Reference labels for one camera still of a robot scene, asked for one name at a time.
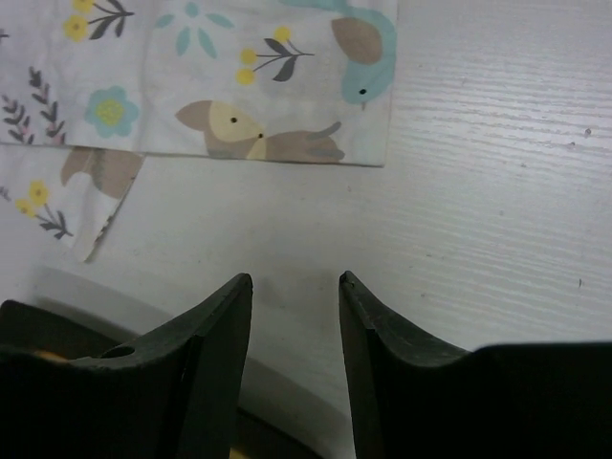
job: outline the blue bird print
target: blue bird print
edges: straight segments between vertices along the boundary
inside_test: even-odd
[[[365,104],[389,87],[395,72],[397,33],[381,12],[348,5],[348,0],[280,0],[290,7],[334,11],[334,37],[349,59],[342,79],[342,98]]]

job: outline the blue flower print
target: blue flower print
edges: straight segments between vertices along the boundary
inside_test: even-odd
[[[193,2],[188,2],[185,5],[184,13],[190,19],[196,19],[200,15],[200,8]],[[157,22],[155,23],[155,27],[158,29],[163,29],[164,27],[169,26],[175,19],[175,14],[164,14],[161,16]],[[226,18],[226,16],[217,13],[208,13],[204,14],[204,17],[216,24],[219,27],[223,27],[224,29],[233,29],[233,23]],[[212,42],[212,38],[207,31],[202,29],[201,27],[197,28],[197,36],[198,43],[200,44],[200,48],[204,50],[204,52],[215,59],[217,57],[217,49]],[[181,31],[176,37],[175,49],[177,55],[184,55],[191,44],[191,28],[189,26],[182,26]]]
[[[140,110],[130,102],[125,90],[119,86],[95,91],[89,97],[85,120],[93,124],[104,139],[113,135],[127,137],[132,132],[132,122]]]

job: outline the brown bird print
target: brown bird print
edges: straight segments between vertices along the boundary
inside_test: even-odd
[[[339,163],[344,153],[331,136],[341,123],[318,131],[291,131],[267,137],[263,127],[240,109],[224,102],[200,100],[183,107],[176,118],[202,131],[212,158],[289,163]]]
[[[91,176],[94,186],[107,196],[121,199],[141,169],[143,156],[129,151],[104,150],[77,146],[61,169],[61,184],[83,172]]]

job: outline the floral fabric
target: floral fabric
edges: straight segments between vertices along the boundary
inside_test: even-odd
[[[0,206],[84,261],[142,166],[142,155],[94,148],[0,145]]]
[[[383,165],[397,8],[3,0],[0,142]]]

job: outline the black plastic part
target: black plastic part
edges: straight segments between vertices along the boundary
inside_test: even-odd
[[[251,278],[238,275],[99,359],[0,348],[0,457],[227,459],[251,297]]]
[[[359,459],[612,457],[612,344],[469,353],[382,304],[352,273],[340,328]]]
[[[68,318],[9,300],[0,308],[0,345],[53,349],[71,360],[98,356],[118,343]]]

